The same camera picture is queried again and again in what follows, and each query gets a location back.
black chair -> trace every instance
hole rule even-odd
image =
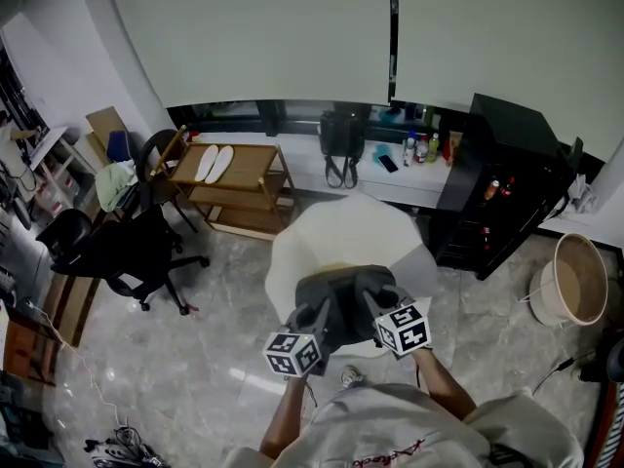
[[[136,177],[141,183],[141,186],[149,191],[149,203],[164,205],[165,203],[171,202],[179,215],[191,228],[191,230],[197,233],[195,225],[193,225],[193,223],[183,213],[176,201],[176,196],[179,194],[179,189],[174,184],[169,182],[169,179],[163,173],[156,174],[154,177],[151,177],[150,175],[151,168],[149,166],[149,155],[154,149],[156,149],[159,156],[162,156],[162,154],[165,152],[175,136],[175,130],[161,130],[145,143],[145,145],[140,150],[138,159],[136,160]],[[170,150],[169,154],[167,155],[167,160],[164,162],[164,164],[167,165],[172,161],[179,160],[183,152],[184,146],[181,142],[177,143]]]
[[[39,234],[50,251],[52,270],[75,277],[92,277],[106,281],[122,296],[139,300],[143,311],[149,310],[147,297],[161,288],[169,293],[183,316],[189,307],[183,304],[169,278],[169,271],[198,262],[208,267],[205,256],[172,260],[172,248],[180,248],[179,236],[163,217],[160,206],[151,206],[127,222],[107,221],[96,230],[89,218],[78,210],[65,210]],[[131,288],[120,277],[129,274],[142,284]]]

white insole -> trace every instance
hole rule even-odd
[[[199,168],[197,169],[197,174],[195,175],[195,181],[200,182],[208,176],[208,172],[213,167],[215,163],[216,156],[218,155],[218,146],[211,145],[204,151],[204,155],[199,162]]]
[[[227,167],[232,163],[232,159],[234,158],[234,148],[231,145],[226,145],[225,147],[221,147],[221,150],[218,151],[218,156],[216,157],[216,161],[214,161],[213,169],[206,177],[206,183],[215,183],[220,177],[223,175],[223,172],[227,170]]]

marble floor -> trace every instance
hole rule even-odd
[[[127,418],[174,466],[219,466],[233,446],[258,446],[285,387],[260,353],[266,336],[279,326],[263,287],[271,245],[210,231],[204,224],[200,234],[192,234],[175,213],[167,216],[185,238],[183,255],[207,254],[212,260],[208,269],[192,265],[173,275],[178,292],[199,312],[180,317],[162,290],[144,313],[102,283],[80,351],[122,421]],[[555,244],[530,237],[484,282],[440,269],[429,314],[434,349],[477,403],[533,388],[558,363],[591,349],[601,331],[602,325],[544,327],[517,301],[527,294],[531,274],[552,257]],[[604,261],[613,280],[610,297],[619,302],[615,255],[604,253]],[[340,370],[347,363],[375,382],[415,384],[409,360],[332,358],[326,376],[310,380],[320,404],[339,389]],[[99,401],[81,362],[67,349],[59,356],[57,383],[44,395],[48,422],[67,466],[89,466],[84,441],[112,434],[113,409]],[[597,385],[562,371],[535,399],[584,444],[597,397]],[[304,418],[313,411],[308,397]]]

black cabinet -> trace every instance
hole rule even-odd
[[[580,139],[565,152],[540,112],[476,94],[430,224],[438,264],[485,279],[566,194],[581,152]]]

white roller blind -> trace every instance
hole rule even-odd
[[[387,103],[389,0],[115,0],[166,107]]]
[[[541,111],[608,160],[624,134],[624,0],[400,0],[396,98]]]

